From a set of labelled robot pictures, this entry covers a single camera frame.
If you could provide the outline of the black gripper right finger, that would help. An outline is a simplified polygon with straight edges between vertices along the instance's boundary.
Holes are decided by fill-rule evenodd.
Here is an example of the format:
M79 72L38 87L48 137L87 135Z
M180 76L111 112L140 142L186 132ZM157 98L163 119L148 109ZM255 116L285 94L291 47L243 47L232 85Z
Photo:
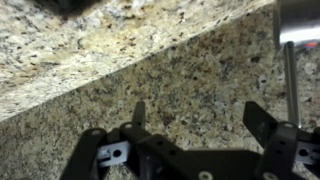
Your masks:
M254 101L245 103L243 124L260 146L265 147L277 121Z

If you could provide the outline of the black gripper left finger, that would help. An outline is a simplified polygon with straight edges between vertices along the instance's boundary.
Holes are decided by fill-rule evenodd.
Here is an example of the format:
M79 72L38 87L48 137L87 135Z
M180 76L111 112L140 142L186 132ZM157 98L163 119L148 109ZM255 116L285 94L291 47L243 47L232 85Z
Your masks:
M146 120L145 103L143 101L139 101L136 103L136 106L133 112L132 122L144 128L145 120Z

